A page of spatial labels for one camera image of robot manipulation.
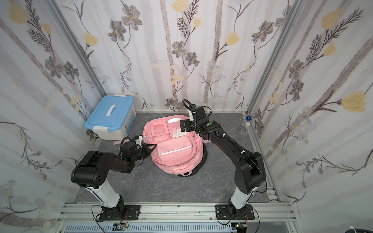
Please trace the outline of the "pink school backpack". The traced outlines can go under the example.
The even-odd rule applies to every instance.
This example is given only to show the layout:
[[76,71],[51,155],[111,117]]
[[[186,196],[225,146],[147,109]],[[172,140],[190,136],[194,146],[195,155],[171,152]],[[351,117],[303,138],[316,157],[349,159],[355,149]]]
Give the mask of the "pink school backpack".
[[207,160],[203,139],[195,132],[181,132],[184,115],[153,119],[146,123],[143,142],[157,144],[152,161],[164,172],[181,177],[193,176]]

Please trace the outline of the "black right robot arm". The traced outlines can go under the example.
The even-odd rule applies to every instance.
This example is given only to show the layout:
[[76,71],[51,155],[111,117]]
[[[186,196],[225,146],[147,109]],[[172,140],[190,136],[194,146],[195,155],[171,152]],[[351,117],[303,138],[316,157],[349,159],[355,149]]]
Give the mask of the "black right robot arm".
[[258,192],[262,183],[267,182],[264,159],[259,152],[250,152],[230,137],[216,121],[210,121],[204,106],[182,100],[189,112],[189,120],[180,123],[182,132],[195,132],[202,139],[220,148],[235,165],[234,181],[236,190],[228,201],[231,211],[242,212],[253,193]]

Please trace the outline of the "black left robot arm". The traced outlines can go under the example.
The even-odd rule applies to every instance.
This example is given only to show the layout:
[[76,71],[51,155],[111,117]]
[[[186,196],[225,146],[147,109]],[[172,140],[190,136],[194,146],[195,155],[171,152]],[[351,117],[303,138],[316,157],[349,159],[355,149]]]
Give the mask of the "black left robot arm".
[[71,181],[90,191],[103,204],[104,210],[122,211],[122,197],[107,180],[109,171],[131,173],[136,161],[148,158],[156,147],[156,144],[143,142],[142,136],[136,136],[125,137],[118,154],[90,150],[76,165]]

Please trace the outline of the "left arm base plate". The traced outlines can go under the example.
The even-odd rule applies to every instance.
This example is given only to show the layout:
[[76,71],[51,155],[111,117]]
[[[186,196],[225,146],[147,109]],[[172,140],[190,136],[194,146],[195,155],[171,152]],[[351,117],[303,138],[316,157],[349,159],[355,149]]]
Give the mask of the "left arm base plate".
[[106,220],[138,220],[140,214],[140,205],[124,205],[120,207],[107,208],[102,207],[99,215],[99,221]]

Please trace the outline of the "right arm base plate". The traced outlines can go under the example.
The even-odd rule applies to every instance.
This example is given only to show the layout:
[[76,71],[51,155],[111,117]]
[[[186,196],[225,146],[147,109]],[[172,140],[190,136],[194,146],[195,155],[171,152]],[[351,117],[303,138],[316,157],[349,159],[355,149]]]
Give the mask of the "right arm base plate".
[[251,205],[245,205],[241,209],[236,209],[231,204],[215,205],[217,220],[254,220],[255,214]]

